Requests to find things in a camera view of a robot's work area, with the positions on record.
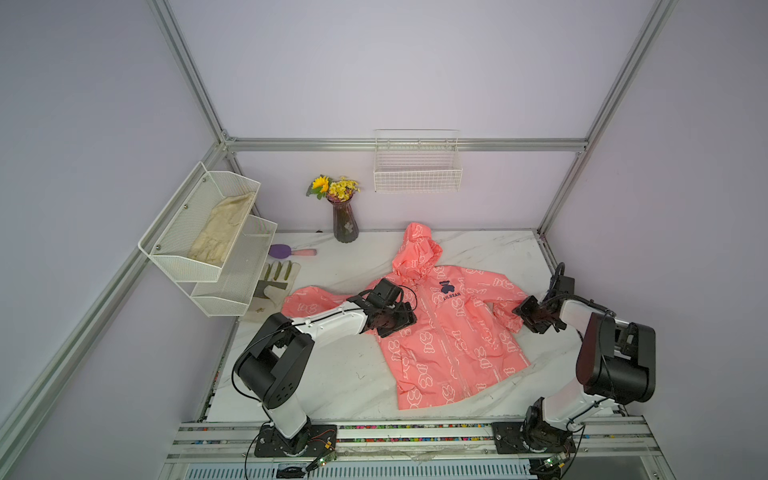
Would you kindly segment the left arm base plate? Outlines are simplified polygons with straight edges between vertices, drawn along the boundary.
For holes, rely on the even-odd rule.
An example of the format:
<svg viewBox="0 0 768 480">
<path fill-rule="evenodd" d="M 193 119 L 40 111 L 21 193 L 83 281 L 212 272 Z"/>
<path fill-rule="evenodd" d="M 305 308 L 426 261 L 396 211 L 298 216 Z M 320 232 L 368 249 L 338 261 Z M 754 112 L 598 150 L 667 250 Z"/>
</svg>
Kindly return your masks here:
<svg viewBox="0 0 768 480">
<path fill-rule="evenodd" d="M 319 457 L 333 450 L 337 425 L 307 424 L 296 436 L 284 436 L 274 425 L 262 425 L 255 438 L 252 453 L 257 458 Z"/>
</svg>

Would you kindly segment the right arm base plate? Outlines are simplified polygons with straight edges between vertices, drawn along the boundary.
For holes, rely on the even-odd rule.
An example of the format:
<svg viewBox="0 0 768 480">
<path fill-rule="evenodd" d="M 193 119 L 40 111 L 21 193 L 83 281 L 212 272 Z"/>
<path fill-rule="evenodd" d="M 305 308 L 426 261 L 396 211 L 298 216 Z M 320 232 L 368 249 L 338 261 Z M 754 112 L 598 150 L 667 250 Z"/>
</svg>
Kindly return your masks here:
<svg viewBox="0 0 768 480">
<path fill-rule="evenodd" d="M 549 426 L 526 422 L 494 422 L 492 436 L 499 454 L 573 453 L 573 434 Z"/>
</svg>

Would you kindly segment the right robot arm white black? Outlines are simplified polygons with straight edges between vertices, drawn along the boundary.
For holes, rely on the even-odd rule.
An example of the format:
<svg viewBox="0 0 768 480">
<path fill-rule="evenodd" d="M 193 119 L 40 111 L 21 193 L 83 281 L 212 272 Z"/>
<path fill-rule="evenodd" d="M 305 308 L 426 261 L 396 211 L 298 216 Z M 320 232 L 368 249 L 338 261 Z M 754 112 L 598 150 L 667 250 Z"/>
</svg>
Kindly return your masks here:
<svg viewBox="0 0 768 480">
<path fill-rule="evenodd" d="M 572 329 L 580 338 L 575 376 L 526 412 L 522 438 L 532 451 L 564 447 L 583 422 L 602 410 L 649 401 L 656 389 L 656 332 L 575 293 L 575 279 L 559 263 L 545 296 L 514 309 L 523 325 L 544 334 Z"/>
</svg>

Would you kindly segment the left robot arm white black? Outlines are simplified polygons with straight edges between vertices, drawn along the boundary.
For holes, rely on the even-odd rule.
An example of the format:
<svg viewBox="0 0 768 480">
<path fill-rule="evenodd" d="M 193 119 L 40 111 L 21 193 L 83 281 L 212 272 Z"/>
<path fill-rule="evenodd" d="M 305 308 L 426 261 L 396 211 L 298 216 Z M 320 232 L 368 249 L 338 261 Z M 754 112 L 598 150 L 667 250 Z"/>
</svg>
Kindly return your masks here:
<svg viewBox="0 0 768 480">
<path fill-rule="evenodd" d="M 232 368 L 244 397 L 261 403 L 280 440 L 296 450 L 309 441 L 311 421 L 295 392 L 317 347 L 373 332 L 386 338 L 416 324 L 417 298 L 409 287 L 382 279 L 338 306 L 305 317 L 270 315 Z"/>
</svg>

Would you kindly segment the pink hooded jacket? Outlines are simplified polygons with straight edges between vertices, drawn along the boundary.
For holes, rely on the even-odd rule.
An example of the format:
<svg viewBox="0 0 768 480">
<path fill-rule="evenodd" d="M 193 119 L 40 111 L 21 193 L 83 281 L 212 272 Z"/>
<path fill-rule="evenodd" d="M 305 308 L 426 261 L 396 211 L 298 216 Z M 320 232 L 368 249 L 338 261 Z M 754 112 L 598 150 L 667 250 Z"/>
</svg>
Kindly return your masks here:
<svg viewBox="0 0 768 480">
<path fill-rule="evenodd" d="M 363 233 L 349 244 L 323 243 L 325 274 L 286 298 L 282 313 L 306 317 L 338 307 L 385 278 L 402 287 L 416 323 L 377 337 L 401 410 L 456 404 L 530 372 L 514 314 L 527 297 L 520 259 L 533 236 L 522 231 L 433 232 L 412 223 L 402 232 Z"/>
</svg>

